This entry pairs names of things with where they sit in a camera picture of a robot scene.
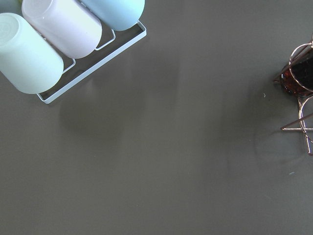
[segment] upside-down cup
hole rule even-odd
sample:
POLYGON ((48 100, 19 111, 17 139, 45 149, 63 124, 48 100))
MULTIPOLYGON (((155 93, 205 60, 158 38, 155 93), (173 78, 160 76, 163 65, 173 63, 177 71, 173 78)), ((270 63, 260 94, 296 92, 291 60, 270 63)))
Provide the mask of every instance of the upside-down cup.
POLYGON ((21 16, 0 14, 0 71, 21 92, 49 90, 64 69, 60 55, 21 16))
POLYGON ((89 55, 100 42, 100 20, 77 0, 23 0, 22 13, 69 58, 89 55))
POLYGON ((134 26, 145 6, 145 0, 82 0, 111 29, 123 31, 134 26))

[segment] copper wire stand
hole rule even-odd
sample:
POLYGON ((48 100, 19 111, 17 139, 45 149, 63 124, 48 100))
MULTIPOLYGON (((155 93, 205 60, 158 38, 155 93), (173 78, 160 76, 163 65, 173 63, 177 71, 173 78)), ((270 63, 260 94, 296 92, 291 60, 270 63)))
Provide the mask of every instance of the copper wire stand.
POLYGON ((306 142, 306 146, 307 146, 307 152, 309 155, 313 156, 313 153, 311 151, 311 149, 313 148, 313 141, 311 140, 311 138, 308 136, 307 132, 308 131, 313 131, 313 128, 308 128, 306 127, 305 124, 305 119, 310 118, 313 116, 313 113, 303 116, 303 108, 305 106, 305 104, 313 98, 313 95, 306 97, 305 99, 302 98, 298 98, 298 105, 299 105, 299 113, 298 113, 298 119, 288 123, 287 125, 281 127, 280 129, 282 131, 300 131, 304 133, 305 136, 305 142, 306 142), (299 123, 300 127, 297 128, 291 128, 290 126, 299 123))
POLYGON ((298 119, 288 123, 287 125, 281 127, 280 129, 282 131, 301 131, 303 132, 304 136, 305 136, 305 142, 306 142, 306 146, 307 146, 307 152, 309 155, 313 156, 313 152, 312 152, 312 148, 313 148, 313 140, 308 136, 307 132, 309 131, 313 131, 313 128, 307 128, 306 127, 306 123, 305 120, 307 118, 310 118, 313 116, 313 113, 303 116, 303 108, 305 106, 305 104, 311 100, 313 98, 313 90, 312 89, 308 89, 305 86, 303 86, 294 76, 291 67, 298 62, 301 58, 303 58, 303 56, 310 50, 313 49, 313 35, 311 40, 308 43, 302 44, 300 46, 298 46, 290 55, 289 57, 289 62, 288 64, 282 69, 282 72, 280 73, 280 75, 282 75, 285 71, 290 70, 290 73, 293 77, 293 79, 297 82, 297 84, 303 88, 305 88, 306 90, 310 91, 312 94, 310 94, 307 97, 304 98, 300 98, 298 97, 298 119), (290 126, 299 123, 300 127, 297 128, 291 128, 290 126))

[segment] gray table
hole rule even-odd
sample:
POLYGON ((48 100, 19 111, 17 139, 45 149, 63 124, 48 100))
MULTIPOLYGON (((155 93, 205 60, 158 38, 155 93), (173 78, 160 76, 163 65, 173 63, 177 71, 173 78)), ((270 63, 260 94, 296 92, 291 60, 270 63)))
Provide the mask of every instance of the gray table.
POLYGON ((313 2, 146 0, 148 36, 50 105, 0 77, 1 235, 310 235, 272 83, 313 2))

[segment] cup rack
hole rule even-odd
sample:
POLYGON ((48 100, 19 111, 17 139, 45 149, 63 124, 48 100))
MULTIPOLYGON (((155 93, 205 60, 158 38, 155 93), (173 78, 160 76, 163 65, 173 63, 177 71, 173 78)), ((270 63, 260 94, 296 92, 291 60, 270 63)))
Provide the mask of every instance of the cup rack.
POLYGON ((49 104, 111 59, 122 53, 124 50, 141 40, 147 35, 146 27, 138 21, 132 28, 125 31, 105 30, 100 40, 100 47, 82 59, 70 59, 65 57, 60 51, 58 53, 64 60, 67 69, 64 70, 58 83, 48 91, 37 94, 39 99, 49 104))

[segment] mint green cup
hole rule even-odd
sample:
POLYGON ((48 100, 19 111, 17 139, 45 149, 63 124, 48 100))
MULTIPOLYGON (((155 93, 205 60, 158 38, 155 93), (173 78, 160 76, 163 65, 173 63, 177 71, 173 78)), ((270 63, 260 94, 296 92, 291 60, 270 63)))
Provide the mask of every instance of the mint green cup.
POLYGON ((0 71, 21 92, 49 90, 64 69, 60 55, 21 16, 0 14, 0 71))

